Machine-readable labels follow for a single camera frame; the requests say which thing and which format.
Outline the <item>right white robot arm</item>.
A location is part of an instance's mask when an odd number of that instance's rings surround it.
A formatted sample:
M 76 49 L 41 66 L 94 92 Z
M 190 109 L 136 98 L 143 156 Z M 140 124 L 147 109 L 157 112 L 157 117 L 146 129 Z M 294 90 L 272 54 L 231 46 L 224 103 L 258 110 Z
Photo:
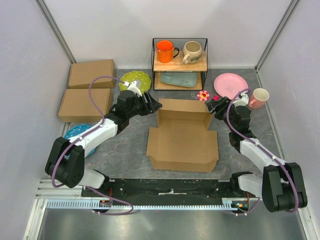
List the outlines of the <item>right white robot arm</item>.
M 267 150 L 250 130 L 251 110 L 235 106 L 224 97 L 206 103 L 209 113 L 228 126 L 230 144 L 251 160 L 262 172 L 258 177 L 251 172 L 234 173 L 229 191 L 235 197 L 245 192 L 262 198 L 266 209 L 296 212 L 308 205 L 301 167 L 295 162 L 286 162 Z

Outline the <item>brown cardboard box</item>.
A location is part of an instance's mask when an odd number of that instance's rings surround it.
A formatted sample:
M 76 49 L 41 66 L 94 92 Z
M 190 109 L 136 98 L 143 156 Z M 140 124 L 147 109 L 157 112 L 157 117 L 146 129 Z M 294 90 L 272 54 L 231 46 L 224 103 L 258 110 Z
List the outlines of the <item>brown cardboard box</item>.
M 157 127 L 150 127 L 146 155 L 155 170 L 211 172 L 219 160 L 212 114 L 199 100 L 158 100 Z

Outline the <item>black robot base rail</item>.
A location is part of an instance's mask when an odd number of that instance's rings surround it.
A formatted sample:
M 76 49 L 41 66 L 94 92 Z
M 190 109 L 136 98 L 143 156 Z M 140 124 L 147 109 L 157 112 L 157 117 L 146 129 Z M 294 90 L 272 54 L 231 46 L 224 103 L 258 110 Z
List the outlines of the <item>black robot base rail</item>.
M 217 179 L 114 178 L 106 179 L 97 191 L 126 201 L 130 197 L 166 194 L 245 199 L 250 195 L 230 180 Z

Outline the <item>black pink marker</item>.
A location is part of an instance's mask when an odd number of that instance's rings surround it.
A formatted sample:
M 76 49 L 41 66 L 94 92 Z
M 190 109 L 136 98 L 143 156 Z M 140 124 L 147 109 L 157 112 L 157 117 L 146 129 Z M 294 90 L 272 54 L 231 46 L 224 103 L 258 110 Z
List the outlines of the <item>black pink marker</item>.
M 213 98 L 212 98 L 213 101 L 218 101 L 219 100 L 219 96 L 215 95 Z

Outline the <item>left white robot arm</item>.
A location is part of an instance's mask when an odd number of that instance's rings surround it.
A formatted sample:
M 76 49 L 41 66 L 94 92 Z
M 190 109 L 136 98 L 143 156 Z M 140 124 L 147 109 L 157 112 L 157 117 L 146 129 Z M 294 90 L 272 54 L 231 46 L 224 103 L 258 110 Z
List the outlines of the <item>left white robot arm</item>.
M 110 191 L 110 185 L 105 181 L 107 176 L 87 169 L 85 158 L 101 143 L 121 133 L 131 118 L 153 114 L 161 107 L 162 104 L 147 91 L 142 95 L 131 90 L 121 91 L 116 104 L 96 125 L 74 137 L 59 137 L 53 142 L 45 173 L 61 185 L 91 187 L 99 197 L 106 196 Z

